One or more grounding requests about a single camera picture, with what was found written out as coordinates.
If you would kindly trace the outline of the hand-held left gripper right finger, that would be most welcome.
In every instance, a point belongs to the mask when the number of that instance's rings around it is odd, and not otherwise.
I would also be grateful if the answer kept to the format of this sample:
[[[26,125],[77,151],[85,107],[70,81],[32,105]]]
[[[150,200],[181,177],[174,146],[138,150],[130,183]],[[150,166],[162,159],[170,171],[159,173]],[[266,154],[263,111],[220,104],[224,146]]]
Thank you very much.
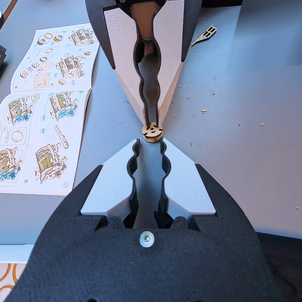
[[[193,215],[214,215],[216,210],[195,163],[166,138],[160,139],[160,152],[165,176],[154,213],[158,227],[170,228],[176,217],[189,222]]]

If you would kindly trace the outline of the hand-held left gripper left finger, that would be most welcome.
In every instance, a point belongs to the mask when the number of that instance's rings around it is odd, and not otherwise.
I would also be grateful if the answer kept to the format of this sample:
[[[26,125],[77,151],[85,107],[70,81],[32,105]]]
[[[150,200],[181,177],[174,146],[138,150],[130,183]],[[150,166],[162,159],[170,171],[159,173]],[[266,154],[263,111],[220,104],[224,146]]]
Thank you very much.
[[[117,216],[133,228],[138,211],[136,182],[140,140],[135,139],[108,159],[81,209],[83,215]]]

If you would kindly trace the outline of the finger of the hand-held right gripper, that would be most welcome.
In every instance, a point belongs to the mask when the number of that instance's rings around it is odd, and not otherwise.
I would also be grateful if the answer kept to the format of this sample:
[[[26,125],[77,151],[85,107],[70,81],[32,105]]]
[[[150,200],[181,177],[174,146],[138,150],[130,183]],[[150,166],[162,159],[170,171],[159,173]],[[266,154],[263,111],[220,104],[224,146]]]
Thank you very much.
[[[149,126],[148,105],[143,95],[144,79],[138,69],[140,30],[122,9],[104,11],[115,62],[115,74],[144,126]]]
[[[161,52],[157,75],[160,97],[157,104],[158,125],[161,125],[181,72],[184,1],[167,1],[153,20],[153,33]]]

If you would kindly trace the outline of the notched round wooden disc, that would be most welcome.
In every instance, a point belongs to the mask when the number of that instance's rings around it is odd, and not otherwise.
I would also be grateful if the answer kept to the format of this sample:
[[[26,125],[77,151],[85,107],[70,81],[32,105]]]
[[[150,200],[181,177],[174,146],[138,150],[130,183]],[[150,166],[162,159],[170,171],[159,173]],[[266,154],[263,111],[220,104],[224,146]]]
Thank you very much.
[[[163,134],[163,128],[161,126],[157,127],[156,122],[151,122],[149,128],[146,126],[142,128],[142,134],[149,137],[158,137],[160,134]]]

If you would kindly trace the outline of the grey desk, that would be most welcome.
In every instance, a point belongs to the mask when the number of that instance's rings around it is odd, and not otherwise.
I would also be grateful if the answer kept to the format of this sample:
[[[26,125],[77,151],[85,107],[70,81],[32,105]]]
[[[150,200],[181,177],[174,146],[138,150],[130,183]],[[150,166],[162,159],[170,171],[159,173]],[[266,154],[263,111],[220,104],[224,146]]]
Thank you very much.
[[[190,48],[164,137],[232,195],[256,231],[301,238],[301,65],[228,73],[239,13],[240,7],[201,8],[205,20],[194,36],[211,24],[217,33]],[[100,48],[74,185],[140,138],[135,227],[155,228],[162,157],[159,143],[144,141],[141,128]]]

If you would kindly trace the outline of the person's right hand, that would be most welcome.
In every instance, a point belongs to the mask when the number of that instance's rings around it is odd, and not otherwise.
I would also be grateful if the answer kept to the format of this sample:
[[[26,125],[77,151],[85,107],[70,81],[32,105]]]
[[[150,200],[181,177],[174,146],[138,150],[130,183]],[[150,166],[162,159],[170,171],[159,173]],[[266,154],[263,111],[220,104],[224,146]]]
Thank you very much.
[[[159,10],[160,6],[155,1],[135,3],[130,7],[131,16],[133,19],[136,19],[139,26],[146,55],[153,53],[153,43],[151,41],[152,17],[153,14],[158,13]]]

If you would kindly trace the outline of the slotted wooden offcut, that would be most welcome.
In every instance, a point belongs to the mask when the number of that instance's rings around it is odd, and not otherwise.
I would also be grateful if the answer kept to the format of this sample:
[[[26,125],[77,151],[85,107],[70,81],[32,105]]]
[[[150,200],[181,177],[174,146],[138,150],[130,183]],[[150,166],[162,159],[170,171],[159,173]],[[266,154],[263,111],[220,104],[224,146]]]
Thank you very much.
[[[205,32],[203,32],[193,43],[191,46],[194,46],[197,43],[206,41],[210,39],[217,31],[217,28],[212,24]]]

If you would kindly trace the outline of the illustrated instruction booklet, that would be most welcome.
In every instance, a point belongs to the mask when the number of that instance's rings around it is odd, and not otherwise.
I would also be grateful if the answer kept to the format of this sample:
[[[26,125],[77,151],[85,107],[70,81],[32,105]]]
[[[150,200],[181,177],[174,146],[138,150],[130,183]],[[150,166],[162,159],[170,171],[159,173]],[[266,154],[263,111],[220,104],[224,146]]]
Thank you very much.
[[[1,103],[1,193],[72,190],[98,48],[90,23],[36,31]]]

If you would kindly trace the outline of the white cardboard box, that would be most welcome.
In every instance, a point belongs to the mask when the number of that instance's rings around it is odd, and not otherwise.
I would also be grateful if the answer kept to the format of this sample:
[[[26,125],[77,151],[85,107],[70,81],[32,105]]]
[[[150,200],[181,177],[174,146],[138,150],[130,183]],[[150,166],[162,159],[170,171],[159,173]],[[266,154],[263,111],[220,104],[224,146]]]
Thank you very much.
[[[4,301],[20,278],[33,244],[0,246],[0,301]]]

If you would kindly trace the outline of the person's dark clothing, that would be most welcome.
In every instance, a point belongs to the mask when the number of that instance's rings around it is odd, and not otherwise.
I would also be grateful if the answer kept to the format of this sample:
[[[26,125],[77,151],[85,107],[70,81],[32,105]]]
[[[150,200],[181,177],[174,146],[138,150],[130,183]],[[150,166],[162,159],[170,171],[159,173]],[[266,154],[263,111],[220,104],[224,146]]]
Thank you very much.
[[[302,240],[257,232],[286,301],[302,301]]]

